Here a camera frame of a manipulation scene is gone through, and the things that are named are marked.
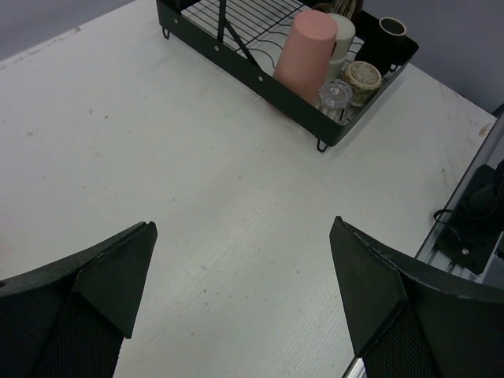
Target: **black mug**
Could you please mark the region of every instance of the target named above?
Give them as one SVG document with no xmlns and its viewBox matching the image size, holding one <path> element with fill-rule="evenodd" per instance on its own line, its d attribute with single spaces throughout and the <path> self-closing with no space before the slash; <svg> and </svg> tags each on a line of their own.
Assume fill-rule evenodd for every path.
<svg viewBox="0 0 504 378">
<path fill-rule="evenodd" d="M 356 61 L 367 61 L 384 76 L 392 66 L 398 48 L 406 40 L 406 26 L 399 20 L 384 17 L 373 37 L 362 45 L 355 56 Z"/>
</svg>

